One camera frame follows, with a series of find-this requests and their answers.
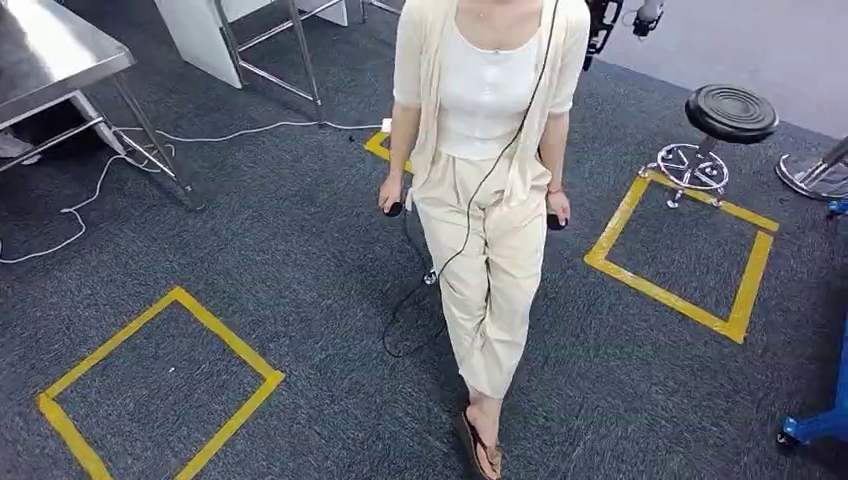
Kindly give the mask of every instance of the hand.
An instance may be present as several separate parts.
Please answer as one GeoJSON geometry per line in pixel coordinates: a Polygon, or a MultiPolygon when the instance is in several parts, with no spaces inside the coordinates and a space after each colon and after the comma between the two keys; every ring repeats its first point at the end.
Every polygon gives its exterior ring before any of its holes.
{"type": "Polygon", "coordinates": [[[403,189],[403,178],[400,176],[389,175],[380,185],[380,193],[377,199],[377,208],[383,213],[389,213],[392,205],[400,202],[400,192],[403,189]]]}
{"type": "Polygon", "coordinates": [[[548,209],[551,213],[556,214],[559,224],[562,226],[565,226],[571,218],[571,202],[568,201],[568,197],[562,190],[548,193],[548,209]]]}

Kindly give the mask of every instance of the woman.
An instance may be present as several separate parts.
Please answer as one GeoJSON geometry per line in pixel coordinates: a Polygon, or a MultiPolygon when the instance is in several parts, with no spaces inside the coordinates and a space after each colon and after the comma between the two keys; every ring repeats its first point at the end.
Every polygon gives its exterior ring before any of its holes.
{"type": "Polygon", "coordinates": [[[407,208],[444,267],[469,392],[458,427],[481,479],[500,478],[501,405],[527,338],[546,212],[563,225],[571,215],[563,158],[589,22],[584,0],[407,0],[398,26],[379,207],[400,201],[411,161],[407,208]]]}

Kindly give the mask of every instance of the sleeve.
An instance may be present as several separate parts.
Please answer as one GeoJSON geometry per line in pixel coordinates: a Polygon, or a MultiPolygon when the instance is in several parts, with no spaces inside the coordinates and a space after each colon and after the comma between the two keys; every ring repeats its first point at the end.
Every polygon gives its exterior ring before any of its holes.
{"type": "Polygon", "coordinates": [[[398,21],[395,45],[395,102],[410,107],[421,105],[421,53],[423,48],[420,15],[413,2],[407,2],[398,21]]]}
{"type": "Polygon", "coordinates": [[[586,47],[589,43],[589,8],[580,2],[580,8],[566,15],[568,27],[562,49],[562,65],[556,84],[556,93],[550,113],[566,113],[571,110],[577,80],[583,69],[586,47]]]}

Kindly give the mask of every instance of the foot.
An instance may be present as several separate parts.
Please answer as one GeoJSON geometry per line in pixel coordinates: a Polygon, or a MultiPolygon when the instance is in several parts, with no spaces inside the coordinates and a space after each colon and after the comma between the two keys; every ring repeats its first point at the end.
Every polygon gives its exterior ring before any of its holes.
{"type": "Polygon", "coordinates": [[[477,460],[483,473],[491,480],[501,478],[501,450],[498,445],[498,418],[487,416],[480,408],[469,405],[465,411],[468,421],[477,429],[485,445],[477,445],[477,460]]]}

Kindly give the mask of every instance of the sandal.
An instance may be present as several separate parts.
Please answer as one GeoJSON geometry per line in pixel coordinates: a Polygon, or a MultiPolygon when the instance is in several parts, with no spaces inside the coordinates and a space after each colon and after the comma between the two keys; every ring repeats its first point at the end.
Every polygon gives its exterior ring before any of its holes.
{"type": "Polygon", "coordinates": [[[492,458],[489,456],[489,448],[488,445],[483,443],[483,440],[480,438],[480,434],[477,432],[477,429],[471,422],[468,420],[468,414],[466,413],[468,408],[462,409],[462,415],[456,421],[456,430],[459,433],[459,438],[462,439],[462,443],[465,444],[466,450],[468,450],[468,454],[471,456],[472,462],[471,464],[474,466],[474,470],[476,472],[475,478],[477,480],[500,480],[501,476],[498,475],[495,478],[492,478],[486,475],[486,472],[483,471],[483,467],[480,465],[480,457],[477,455],[477,447],[483,447],[483,453],[486,455],[486,461],[489,462],[489,466],[494,471],[500,471],[501,466],[501,449],[499,446],[494,448],[495,450],[495,459],[492,461],[492,458]]]}

